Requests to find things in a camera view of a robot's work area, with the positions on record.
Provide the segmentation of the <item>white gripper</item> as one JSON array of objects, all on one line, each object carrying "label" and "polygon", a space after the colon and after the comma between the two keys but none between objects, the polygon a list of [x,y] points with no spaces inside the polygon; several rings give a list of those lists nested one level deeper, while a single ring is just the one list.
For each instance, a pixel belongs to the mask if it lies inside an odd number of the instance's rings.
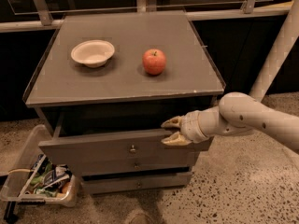
[{"label": "white gripper", "polygon": [[172,133],[162,143],[167,146],[187,146],[190,143],[201,143],[208,140],[199,125],[200,111],[192,111],[183,116],[175,116],[162,123],[165,129],[180,128],[180,132]]}]

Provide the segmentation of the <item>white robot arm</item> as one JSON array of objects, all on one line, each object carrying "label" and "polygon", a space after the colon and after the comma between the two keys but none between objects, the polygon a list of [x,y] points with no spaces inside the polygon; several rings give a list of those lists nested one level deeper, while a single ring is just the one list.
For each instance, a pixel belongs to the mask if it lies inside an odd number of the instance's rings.
[{"label": "white robot arm", "polygon": [[202,143],[215,135],[247,135],[257,130],[299,152],[299,118],[269,108],[240,92],[227,93],[217,106],[173,117],[161,127],[178,129],[162,140],[168,146],[187,146]]}]

